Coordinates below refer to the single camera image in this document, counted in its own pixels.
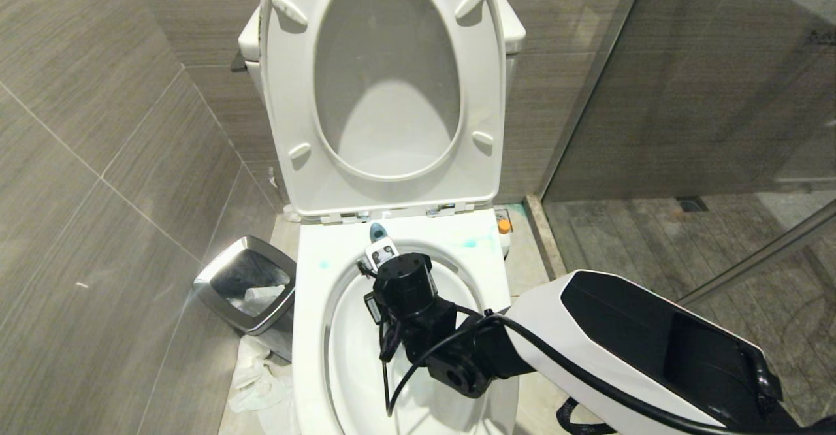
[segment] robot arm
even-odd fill
[[[374,278],[366,303],[384,370],[401,343],[412,363],[391,400],[387,388],[389,414],[425,366],[472,398],[496,378],[540,372],[624,435],[836,434],[833,417],[798,427],[761,349],[624,278],[572,272],[482,314],[438,296],[431,267],[418,253],[361,266]],[[457,327],[459,312],[469,316]]]

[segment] blue cleaning tool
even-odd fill
[[[371,239],[371,242],[379,241],[386,236],[385,227],[380,226],[380,223],[371,223],[371,229],[368,230],[368,238]]]

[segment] toilet lid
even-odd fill
[[[261,9],[264,99],[302,215],[463,209],[495,196],[505,90],[496,0]]]

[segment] toilet bowl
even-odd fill
[[[259,87],[304,218],[293,379],[305,434],[513,431],[514,378],[468,399],[421,369],[386,416],[378,327],[363,299],[371,283],[356,268],[376,221],[401,253],[432,257],[443,298],[476,310],[510,305],[490,208],[504,137],[503,5],[262,0]],[[408,367],[399,349],[390,388]]]

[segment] stainless steel trash can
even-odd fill
[[[212,259],[192,287],[218,316],[290,361],[295,285],[290,257],[245,236]]]

